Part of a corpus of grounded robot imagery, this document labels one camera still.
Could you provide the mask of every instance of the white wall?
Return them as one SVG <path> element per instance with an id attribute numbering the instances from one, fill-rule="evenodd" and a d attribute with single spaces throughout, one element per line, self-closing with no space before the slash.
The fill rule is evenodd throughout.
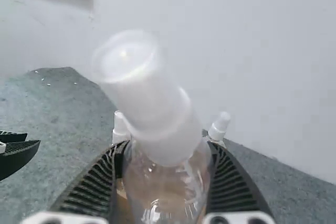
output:
<path id="1" fill-rule="evenodd" d="M 229 139 L 336 183 L 336 0 L 0 4 L 2 57 L 54 57 L 45 65 L 86 76 L 85 59 L 109 35 L 154 32 L 205 125 L 227 110 Z"/>

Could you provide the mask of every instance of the carpet floor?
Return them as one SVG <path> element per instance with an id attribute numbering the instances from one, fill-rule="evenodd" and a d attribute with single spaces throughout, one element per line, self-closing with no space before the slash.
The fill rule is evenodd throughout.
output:
<path id="1" fill-rule="evenodd" d="M 0 129 L 42 140 L 35 157 L 0 182 L 1 223 L 46 210 L 111 144 L 115 108 L 70 68 L 40 69 L 0 85 Z M 241 145 L 228 149 L 248 171 L 277 223 L 336 223 L 336 186 Z"/>

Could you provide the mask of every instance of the bottle cap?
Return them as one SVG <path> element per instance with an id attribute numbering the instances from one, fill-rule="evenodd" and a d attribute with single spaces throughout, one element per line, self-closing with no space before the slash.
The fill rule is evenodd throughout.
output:
<path id="1" fill-rule="evenodd" d="M 131 133 L 127 129 L 124 115 L 119 111 L 114 113 L 114 129 L 112 131 L 112 144 L 118 144 L 131 139 Z"/>
<path id="2" fill-rule="evenodd" d="M 225 111 L 221 112 L 208 131 L 209 137 L 215 141 L 222 141 L 230 121 L 230 114 Z"/>
<path id="3" fill-rule="evenodd" d="M 151 35 L 135 30 L 113 36 L 95 51 L 92 66 L 93 81 L 153 162 L 173 166 L 192 156 L 202 140 L 201 124 Z"/>

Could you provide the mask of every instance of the clear plastic bottle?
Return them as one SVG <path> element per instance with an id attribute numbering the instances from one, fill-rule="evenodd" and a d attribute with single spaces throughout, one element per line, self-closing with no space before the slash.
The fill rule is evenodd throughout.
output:
<path id="1" fill-rule="evenodd" d="M 152 162 L 133 140 L 123 181 L 136 223 L 197 223 L 210 184 L 211 153 L 201 141 L 192 157 L 172 167 Z"/>
<path id="2" fill-rule="evenodd" d="M 123 183 L 135 222 L 197 223 L 210 184 L 211 151 L 157 42 L 142 31 L 122 32 L 95 52 L 92 64 L 95 82 L 131 133 Z"/>

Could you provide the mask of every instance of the plastic bottle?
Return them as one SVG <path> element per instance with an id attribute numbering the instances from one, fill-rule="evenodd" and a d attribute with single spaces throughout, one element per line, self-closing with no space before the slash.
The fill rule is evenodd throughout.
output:
<path id="1" fill-rule="evenodd" d="M 210 129 L 208 130 L 208 136 L 206 136 L 205 139 L 226 148 L 224 136 L 230 121 L 230 114 L 225 111 L 221 112 L 217 119 L 212 123 Z"/>
<path id="2" fill-rule="evenodd" d="M 143 31 L 112 37 L 93 58 L 95 82 L 124 114 L 131 142 L 123 182 L 136 223 L 196 223 L 212 157 L 185 91 Z"/>

